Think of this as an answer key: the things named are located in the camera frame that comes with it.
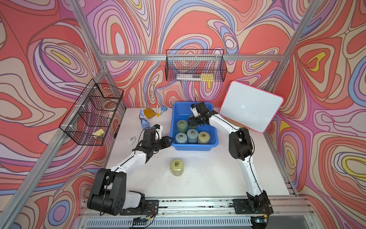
cylindrical weight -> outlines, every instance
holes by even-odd
[[[172,163],[170,163],[170,171],[172,171],[172,174],[174,176],[180,176],[183,174],[183,168],[184,168],[184,163],[182,160],[179,159],[174,159],[172,161]]]
[[[202,131],[198,134],[197,143],[199,144],[207,144],[210,141],[210,134]]]
[[[188,122],[186,120],[179,120],[177,122],[178,132],[186,133],[188,130]]]
[[[198,131],[196,129],[189,129],[187,131],[188,143],[196,144],[198,138]]]
[[[197,127],[198,127],[198,126],[191,126],[191,125],[188,125],[188,127],[189,127],[190,129],[197,129]]]
[[[187,143],[187,138],[187,135],[183,132],[180,132],[175,136],[176,142],[181,144]]]

wire basket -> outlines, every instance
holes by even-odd
[[[119,99],[123,96],[123,90],[105,83],[97,83],[93,86],[89,96],[99,96],[106,99]]]
[[[65,133],[78,145],[103,145],[109,127],[103,130],[104,134],[94,135],[100,129],[103,129],[103,127],[89,126],[77,113],[67,126]]]
[[[168,49],[167,81],[224,81],[227,73],[222,49]]]
[[[78,111],[80,117],[88,126],[108,127],[114,116],[113,111],[98,110],[87,97]]]
[[[109,84],[92,84],[87,97],[67,126],[61,128],[78,145],[103,145],[116,111],[122,101],[123,90]]]

white table surface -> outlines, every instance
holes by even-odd
[[[142,131],[140,108],[127,108],[107,168],[130,155]],[[172,109],[149,119],[150,126],[163,126],[162,135],[170,134]],[[219,145],[210,151],[177,151],[173,146],[160,150],[127,180],[127,190],[145,193],[146,197],[246,196],[246,183],[239,164],[228,151],[228,138],[217,132]],[[263,134],[250,131],[255,144],[253,161],[267,195],[289,195]],[[127,143],[136,137],[133,145]],[[170,171],[172,160],[184,162],[184,172],[176,177]]]

blue plastic bin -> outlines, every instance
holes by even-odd
[[[170,137],[174,138],[174,142],[172,146],[175,147],[176,150],[185,150],[185,151],[209,151],[213,147],[216,147],[219,144],[219,138],[217,136],[217,130],[215,127],[205,124],[204,127],[198,126],[197,131],[206,131],[210,134],[210,141],[208,144],[178,144],[175,141],[175,135],[178,133],[177,130],[177,122],[179,120],[186,120],[188,122],[188,117],[193,115],[191,111],[191,105],[195,102],[176,102],[173,104],[173,114],[172,114],[172,123],[170,127]],[[211,111],[213,110],[212,103],[205,103],[206,107]]]

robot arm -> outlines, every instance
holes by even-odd
[[[145,207],[145,195],[136,191],[126,192],[126,181],[134,171],[148,162],[154,152],[172,145],[173,138],[161,137],[162,126],[154,127],[145,130],[143,139],[127,159],[110,169],[98,170],[87,202],[89,209],[117,215],[122,209]]]
[[[194,117],[188,119],[189,125],[209,124],[229,138],[229,152],[233,158],[238,159],[247,184],[248,203],[251,210],[258,212],[266,206],[267,215],[273,213],[267,193],[259,182],[254,168],[253,144],[248,129],[228,123],[216,111],[209,111],[204,102],[193,104],[191,110]]]

